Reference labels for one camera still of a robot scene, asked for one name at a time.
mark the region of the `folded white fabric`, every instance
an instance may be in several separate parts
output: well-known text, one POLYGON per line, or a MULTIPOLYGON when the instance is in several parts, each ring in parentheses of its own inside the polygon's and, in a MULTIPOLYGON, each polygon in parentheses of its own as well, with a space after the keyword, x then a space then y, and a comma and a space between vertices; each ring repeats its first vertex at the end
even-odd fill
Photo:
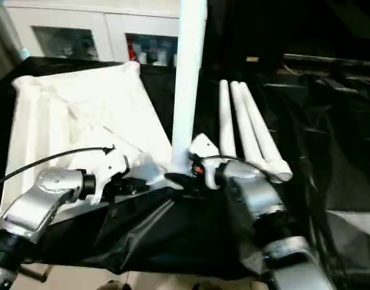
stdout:
MULTIPOLYGON (((139 78, 139 64, 44 77, 24 76, 18 92, 6 174, 65 150, 114 144, 131 165, 142 153, 170 163, 171 146, 139 78)), ((49 166, 91 171, 102 152, 78 153, 34 167, 8 180, 0 213, 49 166)))

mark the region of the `black table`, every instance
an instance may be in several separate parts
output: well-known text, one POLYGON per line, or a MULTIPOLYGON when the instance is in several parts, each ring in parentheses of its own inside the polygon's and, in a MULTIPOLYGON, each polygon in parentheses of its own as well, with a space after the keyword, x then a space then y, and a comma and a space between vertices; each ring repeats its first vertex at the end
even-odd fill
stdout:
MULTIPOLYGON (((0 177, 15 103, 10 82, 26 74, 42 76, 113 64, 31 57, 9 74, 0 83, 0 177)), ((304 235, 321 249, 326 270, 341 285, 345 268, 356 289, 364 285, 369 289, 370 228, 364 224, 370 222, 366 215, 370 213, 370 83, 335 78, 356 92, 337 91, 313 76, 254 74, 236 80, 248 83, 294 173, 277 190, 304 235), (324 239, 313 240, 310 222, 316 237, 324 239)), ((175 72, 143 66, 141 79, 171 139, 175 72)), ((218 80, 201 73, 193 130, 194 135, 205 133, 215 144, 218 80)), ((238 155, 242 155, 234 127, 238 155)), ((224 279, 254 274, 241 263, 231 224, 235 214, 227 210, 222 192, 189 199, 166 190, 125 202, 118 212, 110 219, 104 209, 51 227, 32 258, 113 272, 175 272, 224 279)))

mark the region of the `white plastic tube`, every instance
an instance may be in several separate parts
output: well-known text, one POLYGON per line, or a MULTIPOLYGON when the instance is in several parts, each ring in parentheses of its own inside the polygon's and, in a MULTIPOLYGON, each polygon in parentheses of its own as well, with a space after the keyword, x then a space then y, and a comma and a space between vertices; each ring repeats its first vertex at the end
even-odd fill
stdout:
POLYGON ((274 139, 268 131, 267 125, 251 95, 246 83, 240 83, 241 94, 247 108, 248 116, 255 132, 262 156, 267 162, 268 170, 277 175, 282 181, 288 181, 293 176, 287 162, 283 160, 274 139))
POLYGON ((233 104, 235 105, 238 119, 239 133, 244 151, 245 160, 255 163, 260 168, 265 168, 265 161, 260 152, 250 117, 245 108, 244 99, 238 82, 231 83, 233 104))
POLYGON ((235 137, 231 105, 229 100, 228 82, 220 81, 219 91, 219 117, 220 117, 220 151, 223 155, 236 156, 235 137))
POLYGON ((181 0, 172 138, 172 163, 181 172, 190 171, 188 150, 192 143, 206 19, 206 0, 181 0))

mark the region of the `table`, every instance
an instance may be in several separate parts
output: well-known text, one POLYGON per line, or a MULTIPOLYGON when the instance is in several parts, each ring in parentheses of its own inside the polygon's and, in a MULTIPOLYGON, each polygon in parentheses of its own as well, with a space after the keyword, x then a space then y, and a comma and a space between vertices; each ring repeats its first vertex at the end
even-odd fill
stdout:
MULTIPOLYGON (((0 83, 0 177, 4 174, 15 92, 11 80, 114 63, 30 57, 0 83)), ((175 72, 142 67, 141 79, 171 139, 175 72)), ((193 134, 218 144, 218 80, 201 73, 193 134)), ((357 289, 370 285, 370 83, 346 83, 339 91, 313 76, 262 76, 245 80, 294 173, 277 190, 300 221, 306 237, 310 222, 326 236, 313 241, 339 259, 357 289)), ((238 155, 242 155, 235 126, 238 155)), ((38 262, 106 268, 113 272, 174 272, 238 279, 253 275, 243 267, 233 235, 233 213, 224 193, 189 199, 163 190, 51 227, 34 250, 38 262)), ((326 270, 336 281, 340 271, 326 270)))

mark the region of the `glass cabinet door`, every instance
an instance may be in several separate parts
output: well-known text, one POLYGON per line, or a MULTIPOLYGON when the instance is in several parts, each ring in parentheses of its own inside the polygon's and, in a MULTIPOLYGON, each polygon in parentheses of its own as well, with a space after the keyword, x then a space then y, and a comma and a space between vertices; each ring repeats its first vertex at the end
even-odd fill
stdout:
POLYGON ((103 13, 8 7, 31 56, 113 61, 103 13))
POLYGON ((129 59, 140 64, 177 65, 177 37, 126 33, 129 59))
POLYGON ((178 18, 108 14, 106 20, 116 61, 177 66, 178 18))
POLYGON ((99 60, 91 30, 32 26, 44 56, 99 60))

